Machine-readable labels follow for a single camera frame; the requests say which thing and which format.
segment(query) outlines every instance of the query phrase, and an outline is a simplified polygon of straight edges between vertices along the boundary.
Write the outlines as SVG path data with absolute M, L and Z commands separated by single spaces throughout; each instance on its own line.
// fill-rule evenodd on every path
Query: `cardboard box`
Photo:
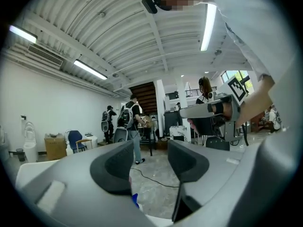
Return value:
M 59 160 L 66 156 L 66 142 L 62 134 L 56 135 L 55 138 L 46 134 L 44 137 L 47 158 L 50 161 Z

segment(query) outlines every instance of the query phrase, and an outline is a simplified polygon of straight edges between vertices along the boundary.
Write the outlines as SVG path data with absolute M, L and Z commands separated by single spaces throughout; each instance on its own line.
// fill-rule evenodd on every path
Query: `sneaker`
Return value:
M 141 163 L 143 163 L 144 161 L 145 161 L 145 159 L 142 158 L 141 161 L 136 161 L 136 165 L 141 164 Z

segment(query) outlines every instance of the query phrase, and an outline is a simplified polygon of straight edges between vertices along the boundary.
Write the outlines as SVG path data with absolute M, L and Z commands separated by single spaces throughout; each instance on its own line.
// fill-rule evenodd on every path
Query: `trash can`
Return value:
M 25 161 L 25 155 L 23 152 L 23 149 L 16 149 L 16 152 L 18 154 L 18 159 L 20 162 Z

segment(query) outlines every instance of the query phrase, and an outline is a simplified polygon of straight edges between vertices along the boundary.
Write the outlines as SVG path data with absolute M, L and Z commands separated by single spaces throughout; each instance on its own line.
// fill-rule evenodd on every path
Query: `ceiling light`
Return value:
M 212 35 L 213 27 L 214 27 L 214 19 L 216 16 L 217 7 L 213 4 L 207 5 L 207 15 L 206 15 L 206 25 L 204 30 L 203 41 L 201 44 L 201 51 L 207 51 L 210 37 Z
M 31 32 L 28 32 L 24 29 L 11 25 L 11 26 L 9 26 L 9 30 L 11 32 L 29 40 L 30 42 L 36 43 L 36 41 L 37 41 L 38 37 L 36 35 L 32 34 Z
M 102 80 L 107 79 L 107 76 L 101 74 L 100 72 L 96 71 L 95 69 L 91 68 L 90 66 L 88 66 L 87 64 L 85 64 L 79 60 L 75 60 L 74 65 L 79 66 L 80 68 L 88 71 L 91 74 L 94 74 L 95 76 L 101 78 Z

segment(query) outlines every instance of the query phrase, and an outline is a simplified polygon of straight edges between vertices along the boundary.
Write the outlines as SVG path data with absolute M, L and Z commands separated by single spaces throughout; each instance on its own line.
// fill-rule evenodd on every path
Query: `backpack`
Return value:
M 129 128 L 131 128 L 131 126 L 134 123 L 134 115 L 133 115 L 132 108 L 136 105 L 139 106 L 139 104 L 135 103 L 130 108 L 126 107 L 126 105 L 124 106 L 124 109 L 121 111 L 121 113 L 118 117 L 117 125 L 118 125 L 118 127 L 129 129 Z
M 102 121 L 110 121 L 109 111 L 104 111 L 102 114 Z

